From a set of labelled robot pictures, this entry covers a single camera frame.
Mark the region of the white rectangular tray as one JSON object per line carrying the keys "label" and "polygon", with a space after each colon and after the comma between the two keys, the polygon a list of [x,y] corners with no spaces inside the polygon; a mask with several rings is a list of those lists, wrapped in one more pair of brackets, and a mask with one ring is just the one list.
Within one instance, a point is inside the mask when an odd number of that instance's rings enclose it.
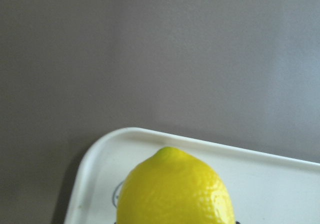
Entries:
{"label": "white rectangular tray", "polygon": [[318,163],[127,127],[104,135],[85,153],[65,223],[113,224],[123,180],[136,165],[166,146],[197,157],[218,173],[241,224],[320,221]]}

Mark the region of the yellow lemon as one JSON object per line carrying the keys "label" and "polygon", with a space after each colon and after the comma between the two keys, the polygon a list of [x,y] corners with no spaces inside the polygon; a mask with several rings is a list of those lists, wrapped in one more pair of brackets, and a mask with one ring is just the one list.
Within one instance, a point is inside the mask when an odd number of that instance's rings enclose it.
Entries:
{"label": "yellow lemon", "polygon": [[118,224],[234,224],[229,192],[205,162],[164,147],[138,164],[119,193]]}

